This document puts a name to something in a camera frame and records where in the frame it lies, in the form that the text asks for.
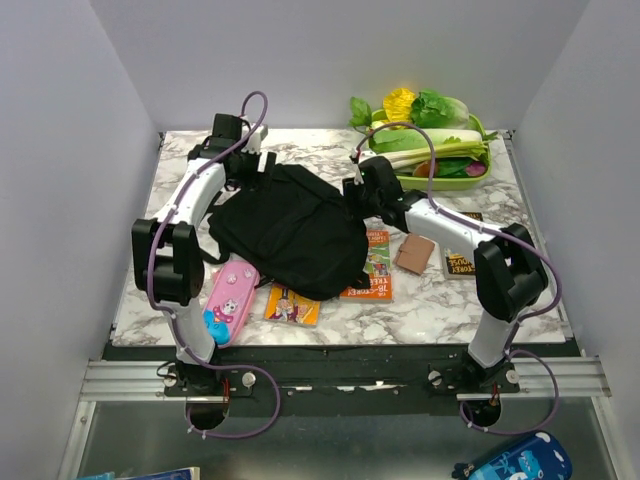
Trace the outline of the orange treehouse book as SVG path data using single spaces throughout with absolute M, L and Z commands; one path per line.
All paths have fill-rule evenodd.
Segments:
M 387 230 L 367 230 L 368 253 L 364 272 L 368 288 L 349 287 L 340 295 L 343 301 L 390 303 L 393 301 L 390 235 Z

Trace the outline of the purple vegetable toy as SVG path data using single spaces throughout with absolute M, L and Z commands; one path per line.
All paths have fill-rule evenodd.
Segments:
M 487 172 L 487 165 L 481 161 L 473 161 L 465 168 L 465 172 L 469 178 L 481 177 Z

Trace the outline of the green lettuce leaf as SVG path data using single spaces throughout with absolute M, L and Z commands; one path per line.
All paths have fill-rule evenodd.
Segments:
M 422 90 L 411 104 L 411 122 L 420 128 L 466 129 L 469 109 L 465 103 L 434 90 Z

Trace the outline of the blue shark pencil case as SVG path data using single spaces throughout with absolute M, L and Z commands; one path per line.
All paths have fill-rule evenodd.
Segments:
M 499 445 L 470 462 L 456 463 L 452 479 L 570 479 L 573 465 L 560 442 L 536 431 Z

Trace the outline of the dark blue treehouse book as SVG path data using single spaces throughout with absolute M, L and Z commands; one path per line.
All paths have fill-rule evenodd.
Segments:
M 447 280 L 467 280 L 475 277 L 473 259 L 475 247 L 469 245 L 465 254 L 453 251 L 449 246 L 440 246 L 442 273 Z

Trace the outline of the aluminium mounting rail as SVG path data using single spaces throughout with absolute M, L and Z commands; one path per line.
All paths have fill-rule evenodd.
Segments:
M 471 390 L 451 387 L 444 383 L 438 370 L 417 380 L 278 380 L 283 395 L 295 393 L 392 392 L 426 385 L 436 392 L 454 394 L 459 400 L 480 401 L 501 398 L 567 398 L 609 397 L 608 385 L 601 363 L 596 358 L 517 358 L 504 367 L 495 380 Z M 205 403 L 221 402 L 223 386 L 213 380 L 211 372 L 203 380 L 192 382 L 170 373 L 167 368 L 151 361 L 111 362 L 89 364 L 80 391 L 85 402 L 175 401 L 185 399 Z

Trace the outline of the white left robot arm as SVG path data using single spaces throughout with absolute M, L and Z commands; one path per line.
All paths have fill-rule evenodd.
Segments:
M 187 382 L 201 395 L 220 387 L 222 372 L 210 362 L 216 343 L 206 329 L 199 301 L 205 269 L 198 228 L 227 184 L 261 187 L 275 164 L 276 154 L 268 151 L 229 150 L 211 159 L 191 159 L 165 205 L 152 218 L 136 220 L 131 229 L 136 287 L 167 319 L 176 358 L 192 364 Z

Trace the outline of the white-stemmed cabbage stalk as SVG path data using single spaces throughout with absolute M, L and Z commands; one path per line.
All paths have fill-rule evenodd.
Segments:
M 409 167 L 427 162 L 432 159 L 453 157 L 476 157 L 486 154 L 489 146 L 485 142 L 457 142 L 436 145 L 434 150 L 429 147 L 413 150 L 383 153 L 382 156 L 390 161 L 394 169 Z

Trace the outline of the brown leather wallet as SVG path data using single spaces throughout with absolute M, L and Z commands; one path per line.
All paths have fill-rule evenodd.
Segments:
M 435 243 L 415 234 L 408 234 L 399 246 L 394 264 L 413 274 L 422 275 L 435 249 Z

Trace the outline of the black student backpack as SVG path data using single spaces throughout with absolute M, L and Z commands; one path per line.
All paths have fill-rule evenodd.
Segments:
M 238 255 L 266 279 L 315 301 L 367 289 L 368 239 L 340 191 L 301 165 L 275 166 L 269 186 L 242 189 L 207 219 L 219 265 Z

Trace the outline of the Roald Dahl Charlie book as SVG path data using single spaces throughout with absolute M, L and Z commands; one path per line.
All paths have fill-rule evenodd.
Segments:
M 321 303 L 307 299 L 289 288 L 273 284 L 264 318 L 269 321 L 315 327 L 318 323 Z

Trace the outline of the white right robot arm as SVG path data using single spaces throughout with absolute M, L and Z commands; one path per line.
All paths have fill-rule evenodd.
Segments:
M 472 359 L 460 379 L 480 392 L 496 380 L 495 366 L 506 358 L 521 312 L 534 305 L 549 285 L 529 231 L 520 224 L 499 227 L 437 204 L 428 194 L 402 189 L 389 160 L 350 157 L 355 175 L 343 180 L 350 211 L 362 219 L 378 217 L 404 233 L 432 240 L 462 255 L 475 269 L 477 298 L 483 308 L 468 345 Z

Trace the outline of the green leafy sprig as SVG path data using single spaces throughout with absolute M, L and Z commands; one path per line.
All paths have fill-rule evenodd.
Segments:
M 366 134 L 372 124 L 372 109 L 369 103 L 362 98 L 352 96 L 349 107 L 351 112 L 349 126 L 359 133 Z

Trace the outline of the yellow fabric flower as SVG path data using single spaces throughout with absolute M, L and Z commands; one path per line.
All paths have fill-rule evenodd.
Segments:
M 404 123 L 412 124 L 412 104 L 417 95 L 408 88 L 397 88 L 391 91 L 382 102 L 382 107 L 392 129 L 403 129 Z

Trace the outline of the pink cartoon pencil case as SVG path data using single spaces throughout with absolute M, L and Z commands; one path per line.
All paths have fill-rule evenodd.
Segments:
M 248 262 L 227 262 L 213 275 L 213 287 L 203 310 L 204 324 L 218 348 L 229 347 L 242 330 L 260 281 Z

